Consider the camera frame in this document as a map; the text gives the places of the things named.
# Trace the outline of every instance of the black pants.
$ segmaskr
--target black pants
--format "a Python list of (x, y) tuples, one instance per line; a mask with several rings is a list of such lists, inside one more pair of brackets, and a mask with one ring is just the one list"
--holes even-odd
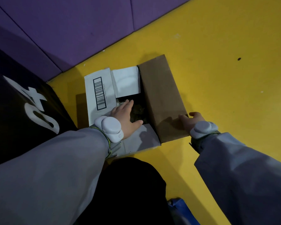
[(113, 162), (99, 178), (81, 224), (174, 224), (165, 198), (166, 183), (149, 163), (135, 158)]

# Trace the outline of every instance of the gray jacket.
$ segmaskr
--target gray jacket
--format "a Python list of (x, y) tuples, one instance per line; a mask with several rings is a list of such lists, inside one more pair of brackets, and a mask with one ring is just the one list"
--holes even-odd
[[(195, 162), (232, 225), (281, 224), (281, 163), (229, 133)], [(92, 200), (108, 154), (97, 129), (68, 131), (0, 165), (0, 224), (73, 224)]]

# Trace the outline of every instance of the yellow surface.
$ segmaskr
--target yellow surface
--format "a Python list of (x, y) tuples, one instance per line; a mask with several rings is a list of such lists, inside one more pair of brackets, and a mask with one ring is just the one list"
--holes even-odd
[[(53, 87), (77, 123), (85, 75), (165, 54), (188, 112), (281, 161), (281, 0), (191, 0), (59, 75)], [(194, 167), (189, 138), (135, 155), (202, 224), (229, 224)]]

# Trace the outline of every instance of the barcode label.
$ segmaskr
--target barcode label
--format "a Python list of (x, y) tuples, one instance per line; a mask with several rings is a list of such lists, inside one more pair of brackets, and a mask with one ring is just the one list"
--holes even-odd
[(105, 95), (103, 90), (102, 78), (98, 77), (96, 79), (93, 79), (93, 82), (94, 82), (97, 110), (105, 109), (106, 101), (105, 101)]

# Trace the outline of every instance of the white wrist tracker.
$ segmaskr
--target white wrist tracker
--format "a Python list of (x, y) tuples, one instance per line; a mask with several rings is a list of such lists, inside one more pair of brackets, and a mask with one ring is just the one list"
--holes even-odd
[(211, 121), (199, 121), (195, 127), (191, 130), (191, 137), (194, 139), (200, 139), (206, 135), (214, 133), (218, 130), (216, 124)]
[(124, 137), (119, 120), (114, 117), (101, 116), (95, 119), (94, 124), (105, 133), (112, 143), (118, 143)]

